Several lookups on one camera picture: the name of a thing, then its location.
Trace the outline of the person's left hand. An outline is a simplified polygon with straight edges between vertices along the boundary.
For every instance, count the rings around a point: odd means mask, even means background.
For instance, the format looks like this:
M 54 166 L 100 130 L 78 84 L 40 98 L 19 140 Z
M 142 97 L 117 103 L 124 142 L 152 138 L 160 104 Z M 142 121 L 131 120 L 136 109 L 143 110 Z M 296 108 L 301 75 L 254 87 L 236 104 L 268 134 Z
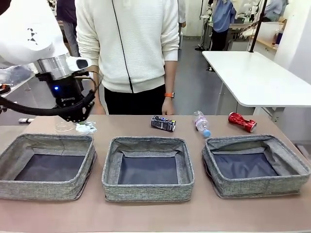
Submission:
M 164 99 L 162 105 L 162 114 L 167 116 L 171 116 L 174 114 L 173 99 L 171 97 L 166 97 Z

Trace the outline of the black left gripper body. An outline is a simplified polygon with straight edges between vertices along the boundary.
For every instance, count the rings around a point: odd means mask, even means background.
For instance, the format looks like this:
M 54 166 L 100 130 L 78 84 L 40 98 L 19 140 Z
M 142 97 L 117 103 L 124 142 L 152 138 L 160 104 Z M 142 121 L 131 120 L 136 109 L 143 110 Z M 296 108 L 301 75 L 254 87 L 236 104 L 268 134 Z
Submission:
M 75 105 L 84 98 L 83 88 L 73 75 L 58 80 L 54 80 L 51 73 L 38 73 L 35 76 L 47 83 L 56 105 L 61 108 Z

